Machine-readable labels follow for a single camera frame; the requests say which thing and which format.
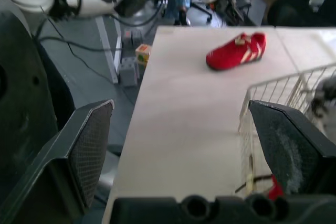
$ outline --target wire basket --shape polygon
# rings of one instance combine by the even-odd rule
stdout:
[[[251,86],[247,90],[238,128],[241,151],[241,184],[246,184],[245,192],[240,193],[240,195],[247,196],[252,191],[263,193],[272,187],[271,180],[260,180],[253,183],[254,178],[270,175],[271,170],[266,163],[256,127],[248,109],[248,102],[259,100],[300,110],[310,122],[325,134],[322,124],[313,116],[309,108],[319,82],[335,73],[336,64],[333,64],[262,82]]]

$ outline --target desk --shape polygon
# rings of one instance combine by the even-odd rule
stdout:
[[[268,44],[262,61],[211,71],[205,55],[242,31],[266,33]],[[322,40],[301,47],[301,51],[294,47],[316,41],[319,32],[160,27],[103,223],[109,223],[116,197],[173,196],[182,200],[199,194],[213,200],[217,195],[232,194],[241,182],[237,128],[247,88],[317,63],[336,62],[335,53],[325,50]],[[322,57],[316,54],[319,50],[324,52]]]

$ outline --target table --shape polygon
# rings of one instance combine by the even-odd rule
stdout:
[[[211,71],[205,55],[243,31],[266,33],[262,61]],[[317,39],[321,31],[160,27],[103,223],[109,223],[116,197],[173,196],[180,201],[192,194],[208,200],[232,194],[241,182],[237,128],[247,88],[336,62],[335,51]],[[326,31],[336,34],[336,29]]]

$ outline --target red shoe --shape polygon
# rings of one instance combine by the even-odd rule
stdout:
[[[214,70],[226,70],[260,60],[266,47],[265,34],[247,36],[242,33],[229,43],[206,55],[206,63]]]

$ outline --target small box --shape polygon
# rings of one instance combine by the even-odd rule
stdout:
[[[138,63],[147,66],[149,56],[151,55],[152,47],[150,45],[141,44],[136,50],[135,55],[137,56]]]
[[[131,87],[138,85],[137,73],[135,71],[134,64],[121,63],[119,65],[119,77],[120,83],[124,87]]]
[[[135,73],[137,75],[137,78],[140,78],[139,64],[138,64],[138,61],[137,61],[136,57],[134,57],[134,56],[133,57],[124,57],[124,58],[122,58],[121,63],[122,64],[128,64],[128,63],[133,64],[134,67],[135,67]]]

